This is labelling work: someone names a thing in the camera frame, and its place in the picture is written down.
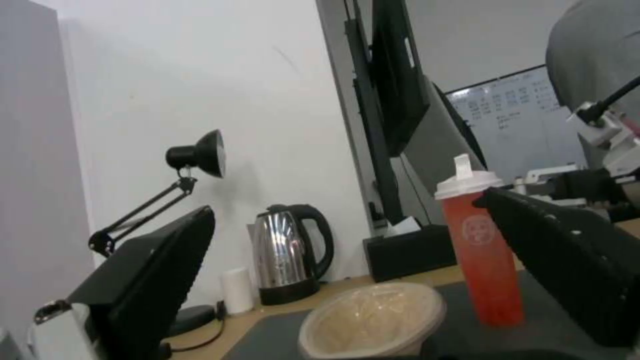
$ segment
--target electric kettle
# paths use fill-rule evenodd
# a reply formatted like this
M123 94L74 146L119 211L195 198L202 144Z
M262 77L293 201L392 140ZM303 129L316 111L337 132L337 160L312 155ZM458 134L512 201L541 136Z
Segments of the electric kettle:
M314 220L324 238L324 256L316 263L302 220ZM273 205L259 214L252 236L253 260L263 305L285 304L320 289L318 279L333 260L329 223L310 205Z

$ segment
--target kettle handle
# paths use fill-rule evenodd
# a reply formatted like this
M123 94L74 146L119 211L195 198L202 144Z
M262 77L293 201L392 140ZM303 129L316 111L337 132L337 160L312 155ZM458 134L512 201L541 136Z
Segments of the kettle handle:
M326 271L329 270L329 266L333 261L333 235L331 234L329 223L326 221L324 215L311 205L292 205L289 206L289 209L294 213L294 216L300 220L309 219L315 221L318 230L320 230L323 236L324 256L316 264L316 277L320 279Z

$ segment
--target desk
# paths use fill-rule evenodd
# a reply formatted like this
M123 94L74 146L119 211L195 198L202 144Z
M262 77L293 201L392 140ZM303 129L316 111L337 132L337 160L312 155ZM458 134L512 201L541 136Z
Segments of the desk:
M627 230L630 234L640 238L640 219L619 223L618 226ZM516 267L523 269L522 264L517 261ZM462 271L458 266L451 266L433 270L430 272L403 277L395 281L417 282L439 286L464 281ZM374 284L369 276L355 277L342 281L331 282L323 285L316 294L290 304L278 306L261 306L246 314L230 316L225 321L225 331L213 344L198 350L185 353L176 353L172 359L175 360L217 360L221 359L260 319L271 315L293 313L296 311L313 309L343 291L353 288ZM201 329L191 331L187 334L170 338L169 342L173 347L186 347L201 343L214 336L220 329L218 322L205 325Z

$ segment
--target black lamp shade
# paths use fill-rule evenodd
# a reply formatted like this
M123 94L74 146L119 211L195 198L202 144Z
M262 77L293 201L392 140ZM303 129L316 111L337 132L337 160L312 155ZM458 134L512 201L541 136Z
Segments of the black lamp shade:
M220 130L207 133L195 145L170 148L165 158L166 163L176 170L184 167L199 167L211 176L225 176L227 158Z

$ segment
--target bowl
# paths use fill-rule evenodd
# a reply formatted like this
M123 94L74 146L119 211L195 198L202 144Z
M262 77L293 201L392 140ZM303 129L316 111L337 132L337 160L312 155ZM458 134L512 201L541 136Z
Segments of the bowl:
M347 291L313 310L298 334L307 359L418 355L446 314L433 288L407 282Z

